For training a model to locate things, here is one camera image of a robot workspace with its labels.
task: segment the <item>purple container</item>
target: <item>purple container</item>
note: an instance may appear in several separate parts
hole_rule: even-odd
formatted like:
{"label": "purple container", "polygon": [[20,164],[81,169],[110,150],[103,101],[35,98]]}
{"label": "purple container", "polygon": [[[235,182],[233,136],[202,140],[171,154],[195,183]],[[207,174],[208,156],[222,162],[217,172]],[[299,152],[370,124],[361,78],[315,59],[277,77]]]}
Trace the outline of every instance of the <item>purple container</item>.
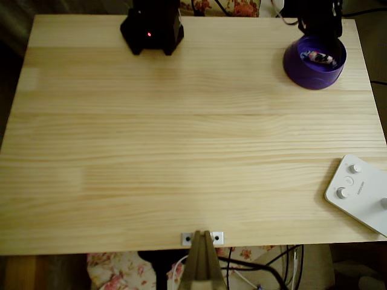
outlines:
{"label": "purple container", "polygon": [[[293,42],[285,51],[284,69],[289,78],[307,89],[324,89],[332,85],[340,76],[346,61],[346,51],[341,41],[342,55],[332,55],[318,37],[303,36]],[[322,65],[301,59],[300,54],[305,51],[318,51],[339,59],[334,68],[330,65]]]}

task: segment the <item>wood grain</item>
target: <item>wood grain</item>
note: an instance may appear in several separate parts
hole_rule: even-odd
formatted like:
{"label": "wood grain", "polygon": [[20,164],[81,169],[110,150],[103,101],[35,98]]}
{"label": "wood grain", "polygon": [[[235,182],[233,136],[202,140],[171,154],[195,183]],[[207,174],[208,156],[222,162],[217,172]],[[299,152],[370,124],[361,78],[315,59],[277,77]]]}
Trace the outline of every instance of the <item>wood grain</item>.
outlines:
{"label": "wood grain", "polygon": [[279,19],[184,18],[133,56],[123,16],[37,16],[0,155],[0,254],[382,240],[324,200],[344,154],[387,170],[354,21],[322,91],[282,68]]}

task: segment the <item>power cord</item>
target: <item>power cord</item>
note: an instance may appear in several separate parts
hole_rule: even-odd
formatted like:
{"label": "power cord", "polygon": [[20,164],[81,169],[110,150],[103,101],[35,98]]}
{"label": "power cord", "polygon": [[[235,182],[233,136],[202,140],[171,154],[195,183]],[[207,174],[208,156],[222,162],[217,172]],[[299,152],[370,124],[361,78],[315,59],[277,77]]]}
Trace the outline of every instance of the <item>power cord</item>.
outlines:
{"label": "power cord", "polygon": [[240,261],[240,260],[228,259],[225,257],[219,257],[219,260],[224,261],[224,262],[230,261],[230,263],[233,263],[233,264],[250,267],[251,269],[254,269],[255,271],[263,270],[263,271],[270,272],[271,274],[273,274],[273,276],[275,277],[275,279],[279,283],[281,290],[289,290],[288,287],[286,286],[285,282],[283,281],[281,275],[279,275],[278,272],[270,266],[260,265],[260,264],[256,264],[256,263],[249,263],[249,262]]}
{"label": "power cord", "polygon": [[387,11],[387,8],[374,8],[374,9],[359,11],[359,12],[355,12],[355,13],[343,14],[343,17],[353,17],[353,16],[357,16],[357,15],[363,15],[363,14],[367,14],[367,13],[381,12],[381,11]]}
{"label": "power cord", "polygon": [[222,4],[220,4],[219,0],[215,0],[215,2],[218,4],[219,8],[223,11],[224,14],[226,14],[227,16],[232,16],[230,13],[227,12],[226,9],[224,9]]}
{"label": "power cord", "polygon": [[302,277],[302,268],[304,267],[304,245],[301,245],[301,264],[300,264],[300,274],[298,275],[298,281],[296,284],[296,290],[299,289]]}
{"label": "power cord", "polygon": [[229,251],[229,258],[227,259],[227,271],[226,271],[226,278],[227,278],[227,289],[230,290],[230,282],[229,282],[229,271],[230,271],[230,259],[231,259],[231,252],[232,247],[230,247]]}
{"label": "power cord", "polygon": [[284,21],[285,24],[287,24],[287,25],[297,25],[298,24],[298,21],[287,22],[285,20],[285,18],[282,17],[281,11],[279,11],[279,9],[277,8],[277,5],[274,3],[274,0],[271,0],[271,2],[272,2],[272,6],[273,6],[275,12],[277,13],[277,17],[280,17],[282,19],[282,21]]}
{"label": "power cord", "polygon": [[[289,269],[289,252],[291,252],[291,251],[293,251],[293,250],[295,250],[296,248],[298,248],[298,247],[302,247],[302,255],[301,255],[301,268],[303,267],[303,259],[304,259],[304,246],[303,245],[295,245],[295,246],[293,246],[293,247],[291,247],[291,248],[289,248],[289,246],[287,245],[286,246],[286,251],[284,251],[283,253],[281,253],[280,255],[278,255],[277,257],[275,257],[273,260],[271,260],[271,261],[269,261],[267,264],[266,264],[266,266],[269,266],[269,265],[271,265],[272,263],[274,263],[275,261],[277,261],[278,259],[280,259],[282,256],[284,256],[284,255],[286,255],[287,256],[287,259],[286,259],[286,269],[285,269],[285,276],[284,276],[284,283],[287,285],[287,276],[288,276],[288,269]],[[230,262],[232,262],[232,259],[230,259],[230,257],[231,257],[231,249],[230,249],[230,252],[229,252],[229,258],[227,259],[227,261],[230,261]],[[247,272],[247,271],[258,271],[258,270],[260,270],[260,269],[256,269],[256,268],[231,268],[230,267],[230,263],[229,262],[227,262],[227,267],[226,268],[222,268],[222,269],[227,269],[227,275],[226,275],[226,277],[227,277],[227,289],[230,289],[229,288],[229,283],[228,283],[228,280],[229,280],[229,275],[228,275],[228,272],[229,272],[229,270],[234,270],[235,272],[238,272],[238,273],[236,273],[237,275],[239,275],[239,276],[242,276],[241,275],[241,273],[240,272]],[[246,281],[250,286],[252,286],[252,282],[250,282],[250,281]],[[297,281],[297,283],[296,283],[296,289],[297,289],[297,285],[298,285],[298,287],[299,287],[299,284],[300,284],[300,282],[301,282],[301,277],[299,276],[299,278],[298,278],[298,281]]]}
{"label": "power cord", "polygon": [[288,271],[289,271],[289,246],[286,245],[286,268],[285,268],[285,276],[284,276],[284,281],[286,283],[286,279],[288,278]]}

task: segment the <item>floral fabric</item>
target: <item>floral fabric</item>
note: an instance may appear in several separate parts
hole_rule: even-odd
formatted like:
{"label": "floral fabric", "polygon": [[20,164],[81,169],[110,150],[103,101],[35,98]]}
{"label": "floral fabric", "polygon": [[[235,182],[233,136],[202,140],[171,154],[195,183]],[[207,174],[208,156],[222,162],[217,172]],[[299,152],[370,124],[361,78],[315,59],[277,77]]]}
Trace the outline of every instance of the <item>floral fabric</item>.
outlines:
{"label": "floral fabric", "polygon": [[[250,246],[232,248],[231,258],[253,262],[274,246]],[[217,248],[218,256],[228,257],[230,248]],[[152,265],[140,258],[137,252],[121,253],[92,253],[88,254],[88,272],[97,289],[100,290],[150,290],[156,289],[156,275]],[[172,281],[172,271],[175,264],[171,265],[168,272],[168,289],[175,289],[180,282],[184,265],[178,265],[175,280]],[[233,271],[229,272],[230,280],[235,279]]]}
{"label": "floral fabric", "polygon": [[[220,0],[221,5],[232,16],[258,17],[261,0]],[[224,16],[215,0],[194,0],[196,10],[203,12],[206,16]],[[183,15],[193,15],[191,0],[180,1],[180,11]]]}

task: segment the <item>white controller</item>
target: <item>white controller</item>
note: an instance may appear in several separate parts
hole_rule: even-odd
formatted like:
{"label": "white controller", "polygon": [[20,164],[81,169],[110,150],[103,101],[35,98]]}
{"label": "white controller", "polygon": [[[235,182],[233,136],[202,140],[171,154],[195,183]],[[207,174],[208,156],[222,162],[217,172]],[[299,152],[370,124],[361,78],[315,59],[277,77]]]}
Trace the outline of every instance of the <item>white controller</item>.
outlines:
{"label": "white controller", "polygon": [[345,155],[325,198],[387,237],[387,174],[354,155]]}

